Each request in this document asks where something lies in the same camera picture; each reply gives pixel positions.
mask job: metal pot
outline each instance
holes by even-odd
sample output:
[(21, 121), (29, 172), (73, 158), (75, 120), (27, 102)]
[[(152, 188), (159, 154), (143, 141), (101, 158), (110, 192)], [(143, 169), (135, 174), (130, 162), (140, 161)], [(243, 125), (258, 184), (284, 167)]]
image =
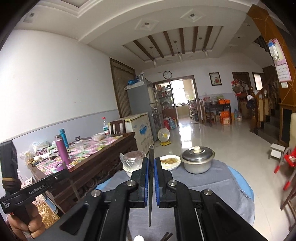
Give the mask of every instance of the metal pot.
[(215, 152), (204, 146), (195, 146), (184, 151), (181, 155), (181, 161), (184, 162), (186, 171), (199, 174), (206, 172), (212, 165)]

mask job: window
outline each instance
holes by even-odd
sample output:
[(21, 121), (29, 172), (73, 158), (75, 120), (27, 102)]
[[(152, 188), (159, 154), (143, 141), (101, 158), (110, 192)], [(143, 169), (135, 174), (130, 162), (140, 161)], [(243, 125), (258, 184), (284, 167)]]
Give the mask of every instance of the window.
[(261, 90), (262, 89), (261, 74), (253, 73), (253, 77), (254, 77), (254, 81), (255, 81), (256, 90)]
[(184, 91), (184, 84), (182, 80), (172, 81), (174, 101), (176, 105), (187, 103), (187, 98)]

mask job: calendar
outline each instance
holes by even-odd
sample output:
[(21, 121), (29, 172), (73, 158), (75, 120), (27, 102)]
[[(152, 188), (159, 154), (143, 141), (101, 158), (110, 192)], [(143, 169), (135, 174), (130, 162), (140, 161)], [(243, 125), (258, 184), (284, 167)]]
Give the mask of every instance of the calendar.
[(286, 63), (281, 65), (276, 65), (276, 71), (279, 77), (279, 82), (291, 81), (289, 68)]
[(285, 55), (278, 40), (273, 39), (271, 41), (274, 43), (274, 46), (276, 47), (276, 51), (278, 54), (278, 59), (274, 61), (274, 65), (276, 67), (276, 72), (279, 77), (279, 82), (292, 81)]

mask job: finger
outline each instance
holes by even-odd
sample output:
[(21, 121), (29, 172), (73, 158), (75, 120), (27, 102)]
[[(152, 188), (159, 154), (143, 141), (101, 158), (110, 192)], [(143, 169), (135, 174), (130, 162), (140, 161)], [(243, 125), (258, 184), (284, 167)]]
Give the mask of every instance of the finger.
[(42, 217), (40, 215), (37, 215), (29, 222), (29, 230), (31, 232), (35, 232), (38, 230), (42, 225)]
[(24, 240), (24, 241), (27, 240), (25, 235), (23, 234), (22, 230), (14, 228), (14, 227), (11, 227), (11, 229), (15, 233), (15, 235), (18, 236), (21, 240)]
[(26, 209), (30, 216), (33, 218), (39, 214), (38, 208), (33, 203), (27, 204)]
[(45, 231), (45, 224), (41, 223), (41, 227), (35, 232), (31, 233), (32, 238), (36, 238)]
[(15, 215), (8, 215), (8, 222), (11, 228), (20, 229), (23, 231), (28, 230), (28, 226)]

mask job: plate of food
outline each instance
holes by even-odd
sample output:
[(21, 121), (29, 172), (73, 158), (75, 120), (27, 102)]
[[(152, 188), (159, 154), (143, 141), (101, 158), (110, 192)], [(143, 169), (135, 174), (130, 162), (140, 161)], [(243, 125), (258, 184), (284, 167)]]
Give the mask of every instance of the plate of food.
[(181, 159), (176, 155), (166, 155), (160, 157), (160, 162), (163, 169), (172, 171), (181, 164)]

